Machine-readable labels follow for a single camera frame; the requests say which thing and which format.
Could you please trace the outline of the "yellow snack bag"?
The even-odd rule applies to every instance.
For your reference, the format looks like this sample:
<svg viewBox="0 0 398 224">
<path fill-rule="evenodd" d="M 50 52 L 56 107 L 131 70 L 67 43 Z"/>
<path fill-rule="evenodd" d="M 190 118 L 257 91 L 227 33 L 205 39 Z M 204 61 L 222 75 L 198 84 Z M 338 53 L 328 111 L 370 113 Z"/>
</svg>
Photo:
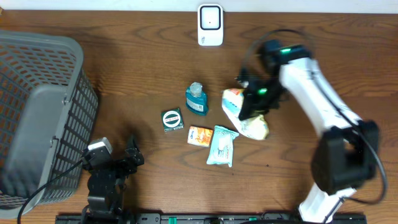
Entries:
<svg viewBox="0 0 398 224">
<path fill-rule="evenodd" d="M 243 121 L 238 118 L 243 100 L 243 89 L 227 89 L 223 91 L 221 107 L 240 134 L 257 141 L 265 140 L 269 135 L 269 127 L 263 115 Z"/>
</svg>

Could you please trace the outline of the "green square box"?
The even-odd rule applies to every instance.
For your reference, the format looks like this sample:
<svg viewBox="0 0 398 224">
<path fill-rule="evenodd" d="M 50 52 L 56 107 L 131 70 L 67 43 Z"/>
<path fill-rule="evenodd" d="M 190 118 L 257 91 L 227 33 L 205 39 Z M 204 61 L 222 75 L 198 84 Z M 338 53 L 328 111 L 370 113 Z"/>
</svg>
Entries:
<svg viewBox="0 0 398 224">
<path fill-rule="evenodd" d="M 161 112 L 161 118 L 165 133 L 184 128 L 183 118 L 179 108 Z"/>
</svg>

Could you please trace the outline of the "teal mouthwash bottle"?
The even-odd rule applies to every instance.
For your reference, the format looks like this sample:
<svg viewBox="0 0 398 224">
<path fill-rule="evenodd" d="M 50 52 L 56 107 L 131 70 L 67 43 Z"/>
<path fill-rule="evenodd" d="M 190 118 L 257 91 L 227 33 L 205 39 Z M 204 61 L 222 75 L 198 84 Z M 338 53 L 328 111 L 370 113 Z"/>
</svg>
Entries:
<svg viewBox="0 0 398 224">
<path fill-rule="evenodd" d="M 195 114 L 205 116 L 208 113 L 207 94 L 203 91 L 203 85 L 193 82 L 185 92 L 186 106 Z"/>
</svg>

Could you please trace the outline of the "orange tissue packet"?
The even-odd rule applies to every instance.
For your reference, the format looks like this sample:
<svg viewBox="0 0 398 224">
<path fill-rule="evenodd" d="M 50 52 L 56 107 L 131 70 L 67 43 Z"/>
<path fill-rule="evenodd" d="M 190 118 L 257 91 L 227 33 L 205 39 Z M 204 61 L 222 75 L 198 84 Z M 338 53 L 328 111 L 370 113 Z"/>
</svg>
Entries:
<svg viewBox="0 0 398 224">
<path fill-rule="evenodd" d="M 212 135 L 212 129 L 190 126 L 187 143 L 194 146 L 209 147 Z"/>
</svg>

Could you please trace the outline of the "light blue wipes packet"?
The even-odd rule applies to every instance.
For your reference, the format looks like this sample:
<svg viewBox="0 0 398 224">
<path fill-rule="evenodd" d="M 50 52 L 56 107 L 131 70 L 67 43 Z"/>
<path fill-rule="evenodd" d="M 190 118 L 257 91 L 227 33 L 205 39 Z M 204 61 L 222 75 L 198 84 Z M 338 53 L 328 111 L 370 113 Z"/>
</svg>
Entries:
<svg viewBox="0 0 398 224">
<path fill-rule="evenodd" d="M 208 165 L 227 164 L 233 166 L 233 141 L 239 133 L 222 126 L 215 126 L 214 135 L 211 141 L 209 156 L 206 163 Z"/>
</svg>

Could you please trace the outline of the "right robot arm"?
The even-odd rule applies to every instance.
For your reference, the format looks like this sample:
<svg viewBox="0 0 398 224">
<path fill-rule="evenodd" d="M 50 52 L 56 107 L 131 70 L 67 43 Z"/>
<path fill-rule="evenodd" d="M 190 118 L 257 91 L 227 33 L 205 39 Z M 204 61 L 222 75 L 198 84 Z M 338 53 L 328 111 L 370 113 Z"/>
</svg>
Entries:
<svg viewBox="0 0 398 224">
<path fill-rule="evenodd" d="M 385 174 L 377 156 L 379 128 L 350 110 L 303 45 L 268 40 L 254 50 L 270 78 L 241 69 L 238 81 L 245 86 L 238 118 L 245 121 L 266 114 L 279 107 L 286 91 L 293 95 L 319 138 L 311 161 L 314 184 L 298 213 L 307 223 L 331 223 L 343 202 L 351 200 L 365 181 L 377 171 Z"/>
</svg>

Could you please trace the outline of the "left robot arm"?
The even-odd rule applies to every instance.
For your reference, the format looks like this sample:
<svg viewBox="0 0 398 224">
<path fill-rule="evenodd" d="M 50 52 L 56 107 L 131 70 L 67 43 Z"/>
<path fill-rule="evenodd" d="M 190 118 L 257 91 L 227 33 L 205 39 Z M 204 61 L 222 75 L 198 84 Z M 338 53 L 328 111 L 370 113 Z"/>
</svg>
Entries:
<svg viewBox="0 0 398 224">
<path fill-rule="evenodd" d="M 113 159 L 106 137 L 90 142 L 83 151 L 82 168 L 90 173 L 87 187 L 88 205 L 82 210 L 80 223 L 135 223 L 134 215 L 123 209 L 125 181 L 144 164 L 134 136 L 126 144 L 125 156 Z"/>
</svg>

